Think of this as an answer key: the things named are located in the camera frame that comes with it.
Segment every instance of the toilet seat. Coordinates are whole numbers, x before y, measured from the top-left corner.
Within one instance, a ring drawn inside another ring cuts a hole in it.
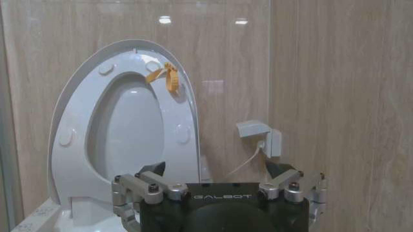
[[[145,76],[170,62],[180,91]],[[188,74],[173,54],[145,40],[103,48],[82,64],[59,97],[49,155],[50,196],[111,204],[115,175],[166,161],[165,177],[200,182],[197,106]]]

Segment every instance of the white toilet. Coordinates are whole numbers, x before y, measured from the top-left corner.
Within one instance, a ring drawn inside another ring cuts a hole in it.
[[[180,89],[145,77],[170,62]],[[113,213],[111,180],[166,162],[165,177],[200,174],[197,105],[173,54],[145,40],[98,51],[75,72],[57,104],[50,136],[50,199],[14,231],[123,232]]]

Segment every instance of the wooden wall panel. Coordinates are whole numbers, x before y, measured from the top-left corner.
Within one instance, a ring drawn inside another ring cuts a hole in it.
[[[201,149],[220,180],[253,153],[236,123],[268,122],[269,0],[2,1],[24,212],[47,198],[47,135],[77,67],[110,43],[149,39],[178,57],[198,101]],[[173,23],[158,23],[170,15]],[[236,25],[248,18],[246,25]],[[257,159],[233,180],[265,176]]]
[[[323,231],[413,230],[413,2],[274,0],[282,161],[329,177]]]

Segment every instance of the orange zip tie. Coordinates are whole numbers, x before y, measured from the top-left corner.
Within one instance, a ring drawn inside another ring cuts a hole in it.
[[[151,72],[147,77],[147,83],[157,80],[163,73],[167,73],[167,89],[172,93],[177,92],[180,86],[178,70],[169,62],[165,63],[165,67]]]

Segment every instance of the screw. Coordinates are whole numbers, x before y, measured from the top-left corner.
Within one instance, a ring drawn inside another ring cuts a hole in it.
[[[121,175],[115,176],[115,182],[119,183],[121,181]]]
[[[173,186],[173,189],[176,189],[176,188],[180,189],[181,187],[182,187],[182,184],[177,184],[177,185]]]
[[[150,184],[149,191],[150,193],[157,193],[159,191],[159,186],[157,184]]]
[[[300,184],[297,182],[292,182],[289,185],[289,189],[293,191],[298,191],[300,190]]]

